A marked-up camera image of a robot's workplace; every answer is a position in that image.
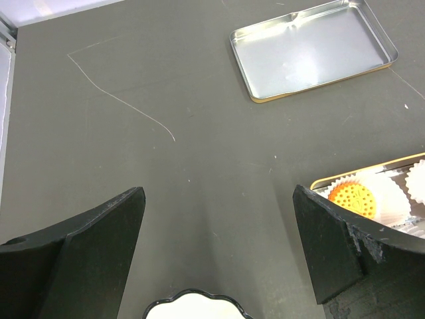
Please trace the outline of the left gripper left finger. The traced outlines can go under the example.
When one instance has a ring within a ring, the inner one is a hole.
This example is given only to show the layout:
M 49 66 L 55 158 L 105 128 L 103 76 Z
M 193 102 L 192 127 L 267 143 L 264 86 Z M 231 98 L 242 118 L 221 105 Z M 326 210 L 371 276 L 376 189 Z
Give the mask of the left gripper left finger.
M 145 211 L 133 187 L 1 245 L 2 318 L 117 318 Z

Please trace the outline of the orange cookie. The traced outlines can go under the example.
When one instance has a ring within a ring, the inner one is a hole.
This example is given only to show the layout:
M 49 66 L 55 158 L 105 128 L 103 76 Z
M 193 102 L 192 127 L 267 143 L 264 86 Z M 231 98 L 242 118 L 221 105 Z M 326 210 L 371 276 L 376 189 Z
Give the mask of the orange cookie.
M 368 219 L 374 219 L 378 215 L 376 197 L 360 183 L 342 183 L 334 187 L 327 198 L 336 205 Z

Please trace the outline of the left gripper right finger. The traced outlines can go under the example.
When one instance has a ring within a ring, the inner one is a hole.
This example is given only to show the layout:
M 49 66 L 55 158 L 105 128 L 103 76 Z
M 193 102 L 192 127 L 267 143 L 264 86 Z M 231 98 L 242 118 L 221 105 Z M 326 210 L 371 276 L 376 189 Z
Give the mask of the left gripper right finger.
M 356 215 L 301 185 L 293 203 L 315 299 L 326 318 L 424 317 L 424 239 Z

